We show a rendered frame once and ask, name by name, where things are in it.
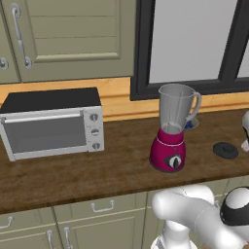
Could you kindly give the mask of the black framed window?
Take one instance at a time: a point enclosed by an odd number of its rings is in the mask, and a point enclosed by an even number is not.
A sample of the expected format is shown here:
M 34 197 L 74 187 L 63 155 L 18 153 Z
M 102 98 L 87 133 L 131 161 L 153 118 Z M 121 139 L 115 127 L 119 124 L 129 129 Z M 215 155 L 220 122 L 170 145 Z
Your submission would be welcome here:
M 138 0 L 132 100 L 249 90 L 249 0 Z

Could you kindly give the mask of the magenta blender with clear jug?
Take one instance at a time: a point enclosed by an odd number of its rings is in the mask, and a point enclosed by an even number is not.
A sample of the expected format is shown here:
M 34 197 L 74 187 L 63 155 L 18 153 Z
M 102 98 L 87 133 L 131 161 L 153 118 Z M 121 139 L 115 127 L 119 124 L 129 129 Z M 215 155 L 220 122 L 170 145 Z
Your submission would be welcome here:
M 177 172 L 185 165 L 184 128 L 201 105 L 202 96 L 189 86 L 167 84 L 159 89 L 160 128 L 149 161 L 162 172 Z

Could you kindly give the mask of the olive base cupboard door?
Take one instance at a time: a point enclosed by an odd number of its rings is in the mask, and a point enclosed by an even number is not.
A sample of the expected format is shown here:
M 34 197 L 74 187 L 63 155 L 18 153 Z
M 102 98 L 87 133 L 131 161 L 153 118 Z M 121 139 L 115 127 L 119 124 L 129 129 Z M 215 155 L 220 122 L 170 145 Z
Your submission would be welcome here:
M 64 228 L 69 227 L 73 249 L 142 249 L 145 209 L 58 223 L 67 249 Z
M 147 194 L 142 249 L 151 249 L 152 243 L 163 229 L 163 220 L 156 217 L 151 206 L 152 198 L 156 193 L 157 191 L 150 191 Z
M 60 242 L 53 235 L 53 248 L 62 249 Z M 31 234 L 0 240 L 0 249 L 50 249 L 47 233 Z

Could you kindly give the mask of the olive wall cupboard door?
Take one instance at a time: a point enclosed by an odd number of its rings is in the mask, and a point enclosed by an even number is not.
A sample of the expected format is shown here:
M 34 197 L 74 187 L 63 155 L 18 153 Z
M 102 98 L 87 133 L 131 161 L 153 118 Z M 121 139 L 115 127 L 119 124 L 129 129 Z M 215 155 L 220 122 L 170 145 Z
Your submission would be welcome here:
M 11 4 L 30 69 L 23 66 Z M 136 0 L 0 0 L 25 82 L 129 77 L 133 74 Z
M 15 84 L 19 82 L 18 70 L 16 67 L 12 45 L 9 39 L 8 29 L 4 20 L 4 15 L 0 11 L 0 57 L 7 59 L 9 68 L 0 68 L 0 84 Z

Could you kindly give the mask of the silver toaster oven black top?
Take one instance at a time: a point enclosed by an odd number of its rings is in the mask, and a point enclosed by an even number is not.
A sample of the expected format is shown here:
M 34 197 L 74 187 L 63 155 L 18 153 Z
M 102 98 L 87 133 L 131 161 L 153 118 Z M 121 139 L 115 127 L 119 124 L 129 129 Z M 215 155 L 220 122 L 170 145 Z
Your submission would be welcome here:
M 102 151 L 98 90 L 11 92 L 0 107 L 0 136 L 11 161 Z

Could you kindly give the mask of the small blue and white object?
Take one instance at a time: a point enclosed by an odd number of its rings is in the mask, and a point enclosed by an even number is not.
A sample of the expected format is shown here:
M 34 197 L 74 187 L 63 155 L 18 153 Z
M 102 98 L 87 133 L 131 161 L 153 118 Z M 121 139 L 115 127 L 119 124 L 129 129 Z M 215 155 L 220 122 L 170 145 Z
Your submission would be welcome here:
M 188 131 L 188 130 L 194 129 L 196 127 L 198 127 L 198 120 L 197 120 L 197 118 L 193 118 L 191 121 L 188 121 L 186 123 L 184 130 Z

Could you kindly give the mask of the black round blender lid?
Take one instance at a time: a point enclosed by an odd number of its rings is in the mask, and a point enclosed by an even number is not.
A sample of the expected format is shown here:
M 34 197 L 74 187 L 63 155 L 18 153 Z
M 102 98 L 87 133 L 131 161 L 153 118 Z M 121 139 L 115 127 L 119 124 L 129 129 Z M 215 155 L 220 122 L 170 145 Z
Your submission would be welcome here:
M 238 156 L 238 150 L 230 143 L 218 142 L 213 146 L 213 152 L 227 160 L 235 159 Z

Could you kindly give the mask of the olive drawer front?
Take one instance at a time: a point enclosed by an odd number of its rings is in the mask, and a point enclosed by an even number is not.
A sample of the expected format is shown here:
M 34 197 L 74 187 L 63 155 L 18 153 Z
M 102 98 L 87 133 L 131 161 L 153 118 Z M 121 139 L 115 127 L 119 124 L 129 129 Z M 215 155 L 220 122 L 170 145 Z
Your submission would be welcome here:
M 53 210 L 56 219 L 61 223 L 144 208 L 146 200 L 147 193 L 143 192 L 63 204 L 55 206 Z
M 215 202 L 221 205 L 229 191 L 241 186 L 249 187 L 249 175 L 205 182 L 204 185 L 213 192 Z
M 3 214 L 0 215 L 0 234 L 36 229 L 54 223 L 53 210 L 50 207 Z

